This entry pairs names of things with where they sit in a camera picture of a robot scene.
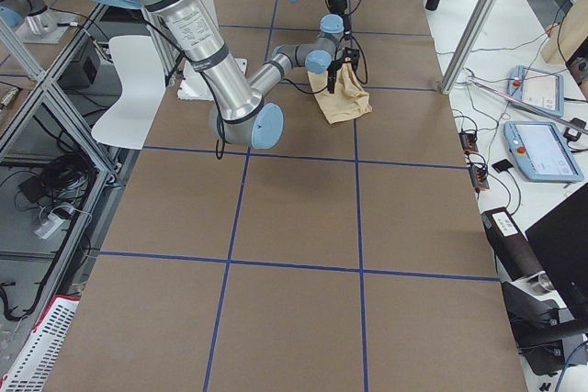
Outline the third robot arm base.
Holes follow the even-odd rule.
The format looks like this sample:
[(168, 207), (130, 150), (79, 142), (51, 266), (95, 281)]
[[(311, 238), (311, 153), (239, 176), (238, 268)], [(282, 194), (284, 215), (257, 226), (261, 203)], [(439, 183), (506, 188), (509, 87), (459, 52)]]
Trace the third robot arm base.
[(79, 25), (75, 13), (51, 9), (45, 0), (1, 0), (1, 18), (25, 43), (57, 44)]

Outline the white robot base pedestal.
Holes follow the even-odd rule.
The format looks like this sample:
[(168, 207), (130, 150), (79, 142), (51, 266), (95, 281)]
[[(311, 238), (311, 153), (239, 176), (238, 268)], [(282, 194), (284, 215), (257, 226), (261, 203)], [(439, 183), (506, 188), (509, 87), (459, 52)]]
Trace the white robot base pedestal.
[(211, 89), (218, 112), (218, 133), (226, 142), (252, 145), (254, 114), (263, 99), (253, 91), (201, 0), (94, 0), (141, 9), (160, 17)]

